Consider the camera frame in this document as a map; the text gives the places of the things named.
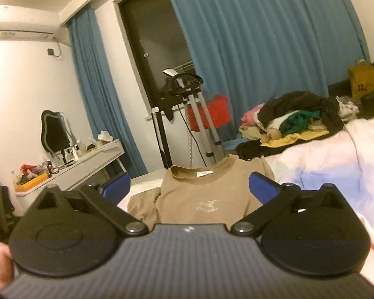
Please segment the person's left hand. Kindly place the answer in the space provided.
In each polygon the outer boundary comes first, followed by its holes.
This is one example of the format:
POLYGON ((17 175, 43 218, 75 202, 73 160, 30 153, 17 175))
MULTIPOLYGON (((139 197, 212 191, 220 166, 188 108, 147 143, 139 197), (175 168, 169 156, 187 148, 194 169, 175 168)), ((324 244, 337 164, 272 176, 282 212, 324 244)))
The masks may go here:
POLYGON ((9 246, 0 242, 0 290, 14 279, 12 256, 9 246))

